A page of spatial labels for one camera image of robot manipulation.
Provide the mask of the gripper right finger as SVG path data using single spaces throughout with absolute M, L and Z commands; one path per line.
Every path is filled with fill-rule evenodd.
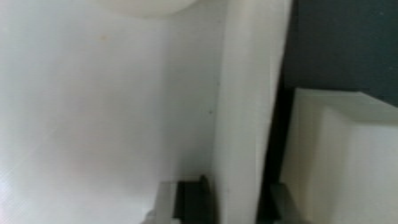
M 271 194 L 279 215 L 274 224 L 310 224 L 301 215 L 288 187 L 283 183 L 271 185 Z

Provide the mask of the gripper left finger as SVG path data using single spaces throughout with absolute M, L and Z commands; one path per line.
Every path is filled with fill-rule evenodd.
M 215 224 L 214 192 L 207 176 L 164 182 L 155 208 L 141 224 Z

